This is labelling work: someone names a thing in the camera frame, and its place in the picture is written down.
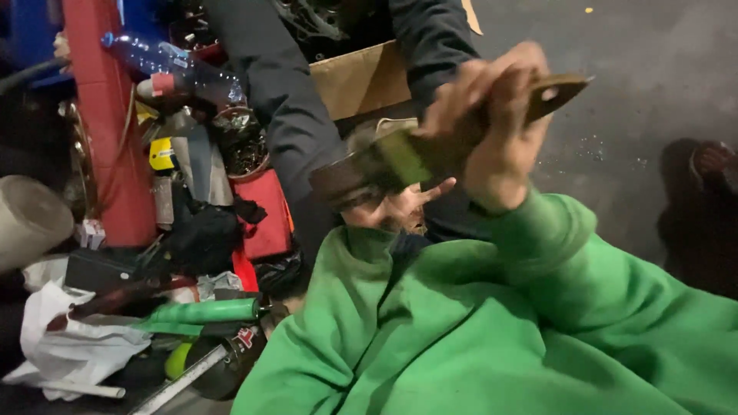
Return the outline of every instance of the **dark clothing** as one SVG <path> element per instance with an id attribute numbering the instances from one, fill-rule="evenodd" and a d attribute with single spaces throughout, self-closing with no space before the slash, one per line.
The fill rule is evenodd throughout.
<path id="1" fill-rule="evenodd" d="M 345 145 L 317 94 L 308 62 L 269 0 L 205 0 L 259 122 L 292 213 L 298 243 L 312 265 L 338 217 L 311 196 L 315 168 L 345 156 Z M 392 25 L 408 65 L 418 115 L 458 64 L 478 55 L 460 0 L 389 0 Z M 431 241 L 474 238 L 465 223 L 469 200 L 456 190 L 426 209 Z"/>

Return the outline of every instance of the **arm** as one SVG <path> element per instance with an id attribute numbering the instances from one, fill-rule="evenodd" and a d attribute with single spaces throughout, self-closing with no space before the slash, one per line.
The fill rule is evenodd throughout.
<path id="1" fill-rule="evenodd" d="M 517 210 L 490 221 L 488 231 L 507 282 L 557 330 L 597 348 L 735 330 L 738 303 L 691 289 L 610 246 L 593 233 L 595 225 L 576 200 L 532 191 Z"/>
<path id="2" fill-rule="evenodd" d="M 376 330 L 396 235 L 338 227 L 323 242 L 305 306 L 283 320 L 232 414 L 330 414 Z"/>

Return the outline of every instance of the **red pillar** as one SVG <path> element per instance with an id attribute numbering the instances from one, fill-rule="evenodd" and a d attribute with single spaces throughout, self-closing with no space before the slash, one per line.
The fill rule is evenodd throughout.
<path id="1" fill-rule="evenodd" d="M 120 28 L 115 0 L 63 0 L 63 10 L 107 243 L 149 244 L 156 235 L 156 213 L 135 111 L 122 137 L 132 83 L 100 44 L 105 32 Z"/>

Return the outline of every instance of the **clear plastic bottle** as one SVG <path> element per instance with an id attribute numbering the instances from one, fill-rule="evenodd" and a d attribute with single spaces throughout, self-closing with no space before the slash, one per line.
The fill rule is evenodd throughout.
<path id="1" fill-rule="evenodd" d="M 102 42 L 118 60 L 151 75 L 154 95 L 176 90 L 216 105 L 246 105 L 246 95 L 233 72 L 200 61 L 186 50 L 134 32 L 107 32 Z"/>

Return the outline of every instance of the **gray cylinder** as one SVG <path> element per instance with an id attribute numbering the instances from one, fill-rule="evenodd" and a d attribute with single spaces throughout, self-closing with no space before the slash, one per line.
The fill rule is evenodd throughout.
<path id="1" fill-rule="evenodd" d="M 0 179 L 0 272 L 34 262 L 74 229 L 72 212 L 51 189 L 25 176 Z"/>

